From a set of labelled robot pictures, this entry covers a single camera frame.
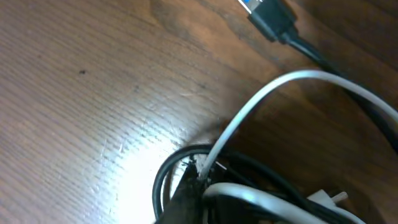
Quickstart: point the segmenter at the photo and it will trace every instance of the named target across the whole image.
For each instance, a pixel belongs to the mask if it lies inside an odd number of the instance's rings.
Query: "usb cable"
[[[284,0],[238,0],[249,13],[248,19],[271,42],[287,44],[314,61],[322,70],[347,78],[331,65],[321,53],[299,36],[294,26],[296,16]],[[373,105],[363,97],[349,91],[346,93],[358,104],[366,115],[379,128],[391,147],[398,153],[398,137],[388,122],[376,111]]]

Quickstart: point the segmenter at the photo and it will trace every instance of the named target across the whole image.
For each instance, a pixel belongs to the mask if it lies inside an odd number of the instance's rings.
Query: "white cable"
[[[355,216],[354,214],[352,214],[351,212],[344,210],[342,208],[336,207],[336,206],[330,206],[327,207],[330,210],[335,211],[336,213],[348,218],[349,220],[353,221],[353,223],[356,224],[366,224],[364,221],[362,221],[360,218],[358,218],[357,216]]]
[[[389,116],[391,116],[396,122],[398,122],[398,113],[391,106],[389,106],[386,102],[381,100],[375,94],[367,91],[363,87],[348,81],[344,78],[338,77],[336,75],[332,75],[327,72],[318,71],[318,70],[302,70],[297,72],[288,73],[283,75],[275,80],[271,81],[269,84],[264,86],[261,90],[259,90],[244,106],[243,108],[235,115],[234,119],[230,122],[228,127],[221,134],[220,138],[217,140],[216,144],[211,149],[202,170],[200,171],[199,179],[207,178],[207,174],[214,161],[217,158],[217,155],[220,153],[222,148],[224,147],[227,140],[234,133],[235,129],[240,125],[242,120],[246,117],[246,115],[255,107],[255,105],[262,100],[268,93],[272,90],[275,90],[277,87],[281,86],[284,83],[287,83],[291,80],[303,79],[303,78],[315,78],[319,80],[324,80],[330,83],[334,83],[339,85],[353,93],[356,93],[363,98],[369,100],[376,106],[380,107],[383,111],[385,111]]]
[[[203,198],[214,197],[217,195],[227,195],[239,198],[245,202],[260,206],[268,212],[271,212],[291,223],[327,224],[311,213],[308,213],[285,200],[245,185],[232,183],[213,184],[205,190]]]

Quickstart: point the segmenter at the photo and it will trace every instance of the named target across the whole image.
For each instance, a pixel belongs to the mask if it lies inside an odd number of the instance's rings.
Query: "wooden table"
[[[288,4],[305,39],[398,108],[397,1]],[[0,222],[150,223],[163,160],[302,68],[316,67],[235,0],[2,0]],[[339,188],[368,223],[398,220],[398,156],[335,86],[283,86],[233,143],[305,194]]]

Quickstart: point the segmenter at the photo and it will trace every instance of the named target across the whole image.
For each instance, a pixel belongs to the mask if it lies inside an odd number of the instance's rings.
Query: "black usb plug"
[[[286,44],[290,35],[297,35],[296,16],[280,0],[238,0],[249,13],[248,19],[271,42]]]

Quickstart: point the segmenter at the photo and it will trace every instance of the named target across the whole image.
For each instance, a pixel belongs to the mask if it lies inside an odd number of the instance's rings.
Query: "wooden surface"
[[[305,39],[398,108],[395,0],[288,3]],[[234,0],[0,1],[0,223],[152,222],[162,161],[301,68]],[[398,220],[398,157],[337,87],[289,83],[233,142],[306,194],[338,187],[368,223]]]

